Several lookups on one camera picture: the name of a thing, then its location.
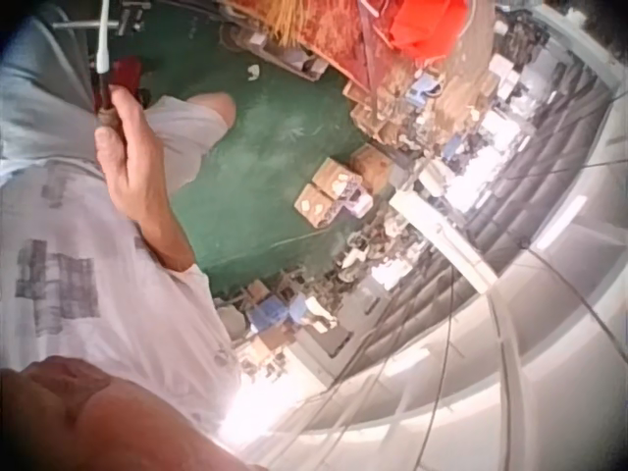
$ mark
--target floor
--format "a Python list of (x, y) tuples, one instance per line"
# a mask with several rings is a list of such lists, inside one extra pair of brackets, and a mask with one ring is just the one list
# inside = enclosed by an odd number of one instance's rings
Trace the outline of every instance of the floor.
[[(345, 79), (329, 69), (311, 83), (218, 44), (218, 24), (156, 4), (146, 30), (115, 40), (113, 54), (137, 55), (153, 99), (224, 90), (235, 100), (235, 127), (206, 157), (174, 209), (215, 293), (300, 262), (324, 268), (356, 222), (340, 214), (314, 231), (294, 200), (328, 156), (346, 161), (365, 139), (349, 118)], [(248, 81), (247, 68), (261, 75)]]

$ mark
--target shorts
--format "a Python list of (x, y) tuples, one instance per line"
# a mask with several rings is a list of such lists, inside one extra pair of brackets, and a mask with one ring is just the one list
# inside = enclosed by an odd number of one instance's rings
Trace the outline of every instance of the shorts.
[[(70, 18), (66, 10), (45, 5), (0, 59), (0, 185), (16, 171), (51, 161), (103, 179), (84, 31), (52, 27)], [(215, 111), (169, 96), (145, 114), (164, 142), (170, 193), (194, 180), (204, 154), (228, 130)]]

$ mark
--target knee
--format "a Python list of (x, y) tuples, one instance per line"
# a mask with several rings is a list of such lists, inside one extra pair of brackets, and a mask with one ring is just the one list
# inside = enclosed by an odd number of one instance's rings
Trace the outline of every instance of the knee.
[(214, 110), (225, 120), (229, 128), (236, 122), (236, 104), (227, 93), (203, 93), (192, 96), (187, 102)]

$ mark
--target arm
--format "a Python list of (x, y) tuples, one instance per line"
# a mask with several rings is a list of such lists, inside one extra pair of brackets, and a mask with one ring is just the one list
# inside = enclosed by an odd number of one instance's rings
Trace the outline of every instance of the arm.
[(144, 241), (164, 268), (184, 272), (194, 252), (173, 213), (166, 190), (164, 146), (141, 106), (122, 87), (112, 87), (111, 101), (122, 122), (122, 135), (112, 128), (96, 130), (96, 156), (111, 199), (135, 221)]
[(164, 214), (141, 223), (139, 231), (164, 268), (184, 272), (194, 264), (194, 252), (170, 207)]

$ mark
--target white rod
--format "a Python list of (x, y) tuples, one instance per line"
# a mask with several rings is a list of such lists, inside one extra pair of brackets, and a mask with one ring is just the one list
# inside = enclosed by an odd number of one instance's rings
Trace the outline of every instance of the white rod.
[(109, 23), (109, 0), (102, 0), (100, 9), (100, 26), (98, 27), (98, 50), (96, 51), (96, 72), (106, 74), (109, 72), (109, 46), (107, 34)]

